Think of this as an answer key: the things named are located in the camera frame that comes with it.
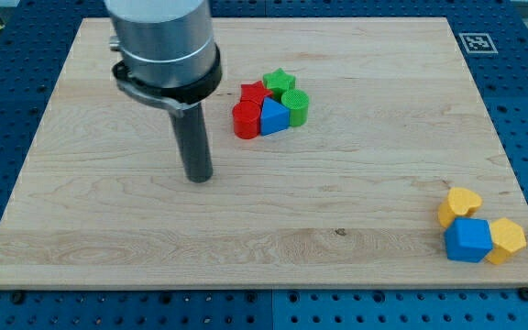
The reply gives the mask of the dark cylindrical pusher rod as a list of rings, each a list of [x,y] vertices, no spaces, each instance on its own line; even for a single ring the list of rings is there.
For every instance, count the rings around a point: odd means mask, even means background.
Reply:
[[[202,104],[170,115],[186,178],[195,183],[207,182],[213,176],[213,165],[205,129]]]

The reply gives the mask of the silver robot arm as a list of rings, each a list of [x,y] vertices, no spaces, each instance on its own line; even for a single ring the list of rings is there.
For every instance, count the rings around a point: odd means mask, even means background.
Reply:
[[[185,175],[213,175],[202,100],[222,79],[207,0],[104,0],[115,35],[110,48],[122,60],[112,73],[117,87],[143,105],[170,115]]]

